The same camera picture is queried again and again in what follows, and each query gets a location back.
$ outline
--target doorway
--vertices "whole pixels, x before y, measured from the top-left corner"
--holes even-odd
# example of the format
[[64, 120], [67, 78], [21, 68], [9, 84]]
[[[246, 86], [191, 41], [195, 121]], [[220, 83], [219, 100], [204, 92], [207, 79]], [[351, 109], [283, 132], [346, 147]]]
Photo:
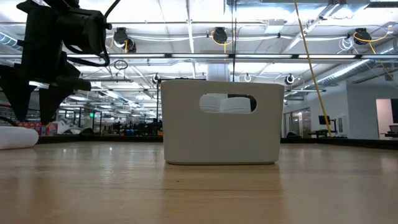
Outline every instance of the doorway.
[[284, 114], [286, 124], [284, 126], [285, 137], [287, 133], [293, 131], [302, 138], [311, 138], [311, 111], [310, 108], [305, 108], [298, 111], [293, 111]]

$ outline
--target desk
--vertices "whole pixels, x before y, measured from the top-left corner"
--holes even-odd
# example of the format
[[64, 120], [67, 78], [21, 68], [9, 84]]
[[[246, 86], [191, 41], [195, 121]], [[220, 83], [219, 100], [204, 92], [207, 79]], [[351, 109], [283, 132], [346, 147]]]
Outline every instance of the desk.
[[398, 133], [380, 133], [383, 134], [387, 138], [398, 138]]
[[311, 135], [311, 136], [316, 135], [317, 138], [319, 138], [319, 137], [328, 137], [328, 131], [327, 130], [312, 131], [312, 132], [309, 133], [309, 135]]

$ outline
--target ceiling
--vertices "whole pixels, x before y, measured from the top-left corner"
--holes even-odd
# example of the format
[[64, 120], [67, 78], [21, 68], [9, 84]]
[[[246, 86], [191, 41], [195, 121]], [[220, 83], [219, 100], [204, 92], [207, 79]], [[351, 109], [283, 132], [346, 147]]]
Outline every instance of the ceiling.
[[[20, 0], [2, 0], [0, 3], [0, 32], [14, 39], [23, 39], [25, 31], [26, 14], [16, 8]], [[285, 54], [305, 54], [302, 41], [292, 44], [293, 38], [300, 33], [299, 22], [295, 11], [292, 11], [291, 1], [274, 1], [273, 4], [245, 5], [245, 1], [239, 1], [237, 13], [238, 21], [238, 41], [236, 43], [237, 54], [279, 54], [285, 51]], [[311, 27], [311, 24], [320, 15], [322, 10], [327, 7], [327, 1], [319, 0], [318, 3], [299, 4], [300, 18], [305, 25], [304, 28]], [[339, 11], [325, 20], [316, 23], [311, 29], [307, 30], [308, 50], [311, 54], [355, 54], [353, 49], [342, 51], [339, 43], [342, 37], [347, 34], [353, 34], [355, 28], [366, 28], [373, 39], [383, 37], [386, 34], [388, 25], [391, 25], [391, 33], [379, 42], [374, 43], [377, 46], [392, 40], [398, 32], [396, 22], [398, 20], [398, 9], [391, 8], [365, 8], [368, 1], [357, 0], [347, 1]], [[105, 13], [113, 0], [80, 0], [80, 6], [83, 9], [99, 10]], [[189, 39], [188, 18], [192, 23], [193, 44]], [[126, 27], [128, 34], [133, 37], [137, 45], [137, 53], [224, 53], [224, 47], [216, 45], [211, 38], [211, 32], [215, 27], [225, 27], [227, 34], [231, 37], [232, 24], [229, 6], [224, 0], [122, 0], [109, 15], [108, 22], [113, 24], [113, 30], [107, 31], [106, 45], [109, 53], [124, 53], [122, 49], [117, 48], [112, 43], [113, 32], [117, 27]], [[286, 38], [276, 38], [277, 33]], [[359, 53], [367, 52], [370, 54], [368, 45], [354, 45]], [[6, 45], [0, 44], [1, 54], [20, 54]], [[233, 53], [232, 45], [226, 46], [226, 53]], [[17, 62], [0, 59], [0, 63]], [[193, 63], [190, 60], [173, 59], [131, 59], [128, 60], [129, 67], [126, 70], [118, 71], [110, 67], [107, 69], [77, 66], [82, 72], [81, 77], [95, 80], [102, 88], [107, 89], [137, 89], [153, 88], [152, 77], [158, 74], [163, 78], [173, 77], [193, 77]], [[219, 63], [228, 63], [229, 69], [233, 70], [230, 60]], [[314, 63], [315, 73], [323, 72], [337, 66], [339, 63], [334, 61], [322, 61]], [[205, 78], [207, 75], [206, 60], [194, 61], [195, 77]], [[305, 83], [311, 79], [311, 73], [306, 61], [289, 63], [288, 61], [274, 60], [272, 63], [255, 62], [237, 62], [235, 75], [244, 77], [253, 76], [251, 82], [260, 83], [280, 83], [284, 84], [284, 77], [292, 74], [296, 78], [295, 85]], [[120, 91], [119, 96], [129, 100], [130, 103], [155, 103], [154, 99], [143, 92], [137, 90]], [[111, 96], [99, 96], [98, 92], [76, 93], [78, 96], [84, 96], [90, 100], [87, 102], [103, 102], [104, 104], [121, 102], [114, 100]], [[67, 99], [67, 102], [81, 101]]]

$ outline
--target white cushion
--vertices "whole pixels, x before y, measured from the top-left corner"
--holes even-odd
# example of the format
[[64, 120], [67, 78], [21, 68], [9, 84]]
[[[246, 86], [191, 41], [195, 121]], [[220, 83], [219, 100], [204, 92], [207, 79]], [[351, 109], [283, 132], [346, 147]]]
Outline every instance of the white cushion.
[[250, 113], [250, 99], [245, 97], [233, 97], [221, 100], [220, 111], [222, 113]]
[[34, 146], [39, 140], [37, 131], [22, 127], [0, 127], [0, 149], [21, 149]]

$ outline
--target ductwork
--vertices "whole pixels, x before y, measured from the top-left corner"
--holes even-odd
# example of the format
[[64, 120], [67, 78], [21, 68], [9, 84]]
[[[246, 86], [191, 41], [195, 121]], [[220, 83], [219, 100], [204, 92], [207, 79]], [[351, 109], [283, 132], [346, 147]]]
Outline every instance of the ductwork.
[[0, 44], [4, 44], [4, 45], [6, 45], [8, 47], [12, 47], [13, 49], [16, 49], [16, 50], [20, 50], [20, 51], [22, 50], [22, 47], [17, 45], [16, 39], [14, 39], [6, 34], [3, 34], [2, 32], [0, 32]]
[[[292, 0], [225, 0], [225, 5], [230, 10], [231, 8], [234, 10], [236, 2], [236, 10], [237, 13], [244, 13], [247, 9], [272, 9], [274, 10], [276, 7], [278, 9], [283, 9], [289, 13], [293, 13], [295, 11], [295, 6], [292, 4]], [[370, 0], [300, 0], [298, 2], [299, 10], [317, 10], [320, 7], [325, 7], [327, 5], [339, 5], [345, 6], [351, 12], [356, 12], [359, 9], [363, 9], [367, 5], [369, 5]]]
[[[377, 54], [398, 54], [398, 38], [394, 38], [379, 47], [376, 48]], [[349, 64], [339, 65], [331, 70], [322, 73], [318, 76], [318, 84], [319, 85], [335, 85], [338, 82], [341, 82], [347, 78], [353, 77], [361, 72], [365, 72], [369, 70], [369, 67], [372, 67], [376, 64], [375, 60], [366, 59], [358, 62], [353, 62]], [[307, 83], [305, 86], [298, 86], [296, 89], [301, 88], [310, 88], [313, 87], [313, 81]]]

